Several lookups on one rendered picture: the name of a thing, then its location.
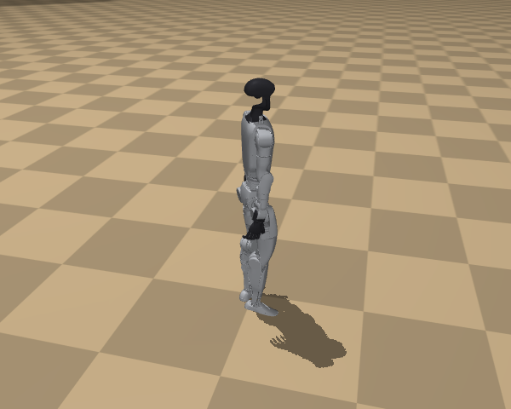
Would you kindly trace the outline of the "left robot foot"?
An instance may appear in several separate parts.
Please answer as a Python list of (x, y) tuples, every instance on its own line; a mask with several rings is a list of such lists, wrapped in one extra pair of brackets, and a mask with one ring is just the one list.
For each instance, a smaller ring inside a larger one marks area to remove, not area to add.
[(243, 289), (239, 295), (239, 300), (242, 301), (242, 302), (246, 302), (248, 300), (251, 299), (251, 291), (248, 292), (247, 291), (247, 287), (246, 289)]

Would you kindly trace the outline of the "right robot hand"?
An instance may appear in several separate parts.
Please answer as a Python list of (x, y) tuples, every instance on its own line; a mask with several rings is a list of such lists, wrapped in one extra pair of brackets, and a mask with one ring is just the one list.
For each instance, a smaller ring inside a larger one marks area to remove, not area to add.
[(265, 228), (264, 228), (264, 223), (263, 223), (265, 221), (265, 219), (256, 220), (257, 216), (258, 216), (258, 212), (257, 212), (257, 210), (255, 210), (253, 218), (252, 218), (254, 222), (250, 225), (249, 232), (246, 234), (246, 236), (243, 236), (244, 239), (251, 239), (251, 240), (259, 239), (261, 233), (265, 233)]

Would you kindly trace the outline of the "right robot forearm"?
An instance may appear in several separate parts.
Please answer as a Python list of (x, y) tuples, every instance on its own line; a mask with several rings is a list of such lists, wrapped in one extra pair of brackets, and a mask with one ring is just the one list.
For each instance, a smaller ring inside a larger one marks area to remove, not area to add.
[[(258, 212), (258, 219), (265, 219), (267, 215), (267, 208), (269, 206), (269, 193), (271, 190), (271, 186), (273, 183), (273, 176), (270, 174), (265, 174), (261, 177), (259, 185), (255, 188), (256, 194), (256, 202), (255, 202), (255, 210)], [(254, 210), (254, 212), (255, 212)]]

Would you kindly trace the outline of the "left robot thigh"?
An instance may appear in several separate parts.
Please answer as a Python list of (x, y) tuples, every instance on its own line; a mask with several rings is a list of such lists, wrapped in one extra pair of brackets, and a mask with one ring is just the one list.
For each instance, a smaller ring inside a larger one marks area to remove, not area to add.
[[(240, 197), (240, 188), (241, 187), (237, 187), (237, 195), (238, 195), (238, 199), (239, 201), (242, 203), (241, 201), (241, 197)], [(252, 219), (251, 219), (251, 215), (250, 215), (250, 210), (249, 208), (247, 208), (246, 206), (243, 206), (243, 212), (244, 212), (244, 221), (245, 221), (245, 226), (246, 226), (246, 230), (247, 230), (247, 233), (249, 232), (249, 228), (250, 228), (250, 225), (253, 223)], [(243, 239), (243, 242), (242, 242), (242, 249), (244, 251), (247, 251), (247, 252), (254, 252), (257, 250), (257, 240), (251, 240), (251, 239)]]

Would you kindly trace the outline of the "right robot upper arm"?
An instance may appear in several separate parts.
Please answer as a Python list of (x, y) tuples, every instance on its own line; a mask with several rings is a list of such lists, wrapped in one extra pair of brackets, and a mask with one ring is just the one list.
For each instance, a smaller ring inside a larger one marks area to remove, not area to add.
[(256, 179), (260, 183), (261, 177), (265, 174), (271, 174), (267, 169), (271, 161), (271, 151), (273, 147), (273, 134), (268, 128), (260, 127), (256, 129)]

